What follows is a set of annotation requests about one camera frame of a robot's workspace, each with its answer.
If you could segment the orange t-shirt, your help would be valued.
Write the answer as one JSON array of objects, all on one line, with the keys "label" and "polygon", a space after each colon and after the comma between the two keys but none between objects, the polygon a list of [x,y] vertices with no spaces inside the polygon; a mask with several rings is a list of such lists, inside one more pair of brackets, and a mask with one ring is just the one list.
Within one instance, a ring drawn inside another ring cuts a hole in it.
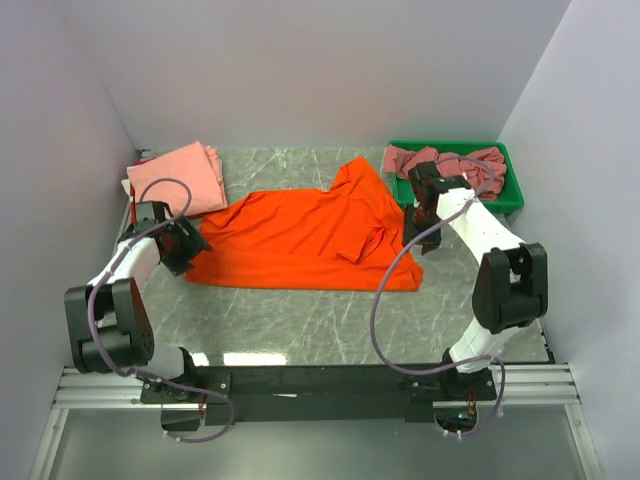
[{"label": "orange t-shirt", "polygon": [[411,292],[423,270],[402,250],[403,213],[364,157],[331,187],[256,191],[206,215],[185,278],[234,288]]}]

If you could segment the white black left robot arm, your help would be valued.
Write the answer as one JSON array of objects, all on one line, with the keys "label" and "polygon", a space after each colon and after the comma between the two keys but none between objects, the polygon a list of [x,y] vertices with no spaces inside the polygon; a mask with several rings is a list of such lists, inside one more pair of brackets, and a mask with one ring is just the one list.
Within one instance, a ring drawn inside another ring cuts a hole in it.
[{"label": "white black left robot arm", "polygon": [[162,264],[178,277],[209,244],[185,217],[172,218],[161,201],[142,202],[136,221],[120,237],[108,265],[84,286],[64,295],[71,355],[82,373],[131,369],[162,377],[176,401],[193,399],[200,378],[185,349],[159,344],[143,304],[141,289]]}]

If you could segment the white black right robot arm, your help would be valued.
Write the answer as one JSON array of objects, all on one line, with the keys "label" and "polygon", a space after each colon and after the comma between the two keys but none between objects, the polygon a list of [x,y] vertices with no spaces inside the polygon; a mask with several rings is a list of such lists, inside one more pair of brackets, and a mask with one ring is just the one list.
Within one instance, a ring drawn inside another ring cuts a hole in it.
[{"label": "white black right robot arm", "polygon": [[499,356],[517,330],[546,314],[547,252],[500,223],[464,177],[442,177],[435,163],[425,162],[408,180],[415,200],[405,209],[403,243],[426,254],[440,246],[440,229],[449,225],[478,263],[473,319],[448,350],[446,361],[454,365],[438,377],[442,393],[460,399],[474,386],[472,373]]}]

